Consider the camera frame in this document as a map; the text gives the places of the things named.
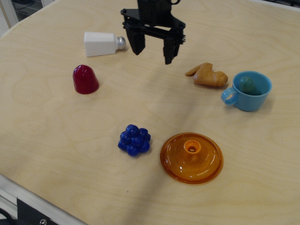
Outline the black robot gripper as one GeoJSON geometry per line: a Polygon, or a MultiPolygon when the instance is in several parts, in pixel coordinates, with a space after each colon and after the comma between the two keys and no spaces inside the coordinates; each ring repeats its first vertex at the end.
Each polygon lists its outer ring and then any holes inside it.
{"type": "Polygon", "coordinates": [[[179,46],[185,42],[185,23],[174,17],[172,6],[180,1],[139,0],[137,9],[122,9],[123,26],[135,55],[145,48],[145,35],[164,39],[165,64],[171,64],[178,55],[179,46]]]}

